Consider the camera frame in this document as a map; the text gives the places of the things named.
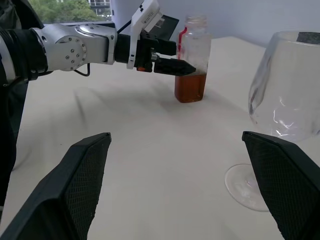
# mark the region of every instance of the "black cable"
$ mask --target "black cable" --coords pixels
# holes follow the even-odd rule
[[[84,76],[84,77],[89,77],[90,76],[90,63],[88,63],[87,65],[87,73],[83,73],[83,72],[80,72],[78,70],[74,70],[77,74],[80,74],[81,76]]]
[[[121,33],[121,32],[122,32],[123,30],[125,30],[126,27],[128,27],[130,24],[131,24],[131,20],[128,21],[125,25],[123,25],[123,27],[121,27],[121,28],[117,31],[117,33],[118,33],[118,34]]]

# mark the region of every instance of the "wine glass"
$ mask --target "wine glass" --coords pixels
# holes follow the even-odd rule
[[[320,133],[320,33],[277,32],[249,91],[251,121],[263,133],[298,142]],[[249,164],[231,167],[225,185],[252,210],[269,211]]]

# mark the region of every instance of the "window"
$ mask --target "window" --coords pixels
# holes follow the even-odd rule
[[[29,0],[44,24],[111,21],[110,0]]]

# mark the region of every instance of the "glass base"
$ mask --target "glass base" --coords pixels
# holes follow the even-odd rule
[[[224,183],[231,196],[241,205],[255,211],[269,212],[250,164],[229,168],[225,173]]]

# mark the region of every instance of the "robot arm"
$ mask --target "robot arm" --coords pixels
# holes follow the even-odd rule
[[[127,64],[128,69],[183,76],[196,69],[183,60],[160,58],[173,56],[176,43],[148,32],[163,21],[157,0],[145,0],[133,15],[130,35],[115,28],[81,24],[48,24],[44,28],[0,31],[0,86],[17,78],[35,80],[55,70],[74,71],[89,63]]]

